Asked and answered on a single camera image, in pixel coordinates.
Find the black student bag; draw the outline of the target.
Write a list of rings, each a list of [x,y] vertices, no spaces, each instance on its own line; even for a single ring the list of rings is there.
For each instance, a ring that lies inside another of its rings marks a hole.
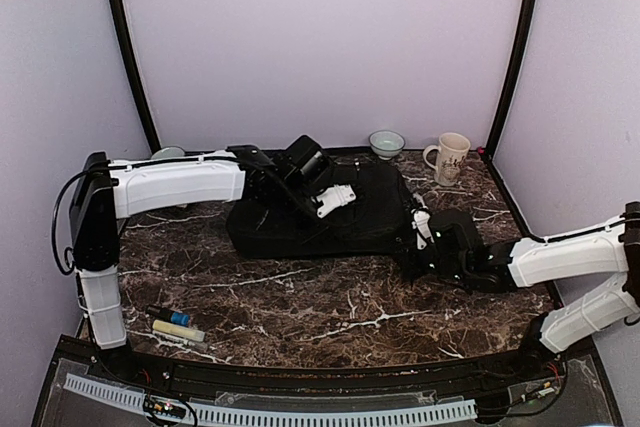
[[[339,164],[331,184],[350,184],[357,199],[324,219],[254,200],[235,203],[226,221],[233,247],[253,259],[392,255],[410,232],[411,211],[424,207],[389,164]]]

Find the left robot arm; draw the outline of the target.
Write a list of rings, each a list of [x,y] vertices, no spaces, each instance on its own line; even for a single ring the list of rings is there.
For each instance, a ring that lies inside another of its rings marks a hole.
[[[141,374],[140,359],[125,348],[119,221],[183,204],[256,200],[325,227],[334,211],[357,198],[352,182],[330,181],[332,172],[332,160],[310,139],[304,139],[298,158],[268,155],[253,145],[139,161],[91,154],[62,188],[74,192],[68,211],[71,244],[53,254],[60,272],[79,280],[93,340],[104,351],[103,368],[120,383]]]

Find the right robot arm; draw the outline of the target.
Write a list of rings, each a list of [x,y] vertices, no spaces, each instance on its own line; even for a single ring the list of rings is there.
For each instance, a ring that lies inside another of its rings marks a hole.
[[[486,245],[470,214],[456,209],[409,212],[415,236],[406,276],[431,274],[471,292],[505,293],[548,281],[609,274],[572,303],[529,324],[510,360],[521,381],[549,360],[611,324],[639,316],[639,205],[631,202],[608,221],[556,237],[523,237]]]

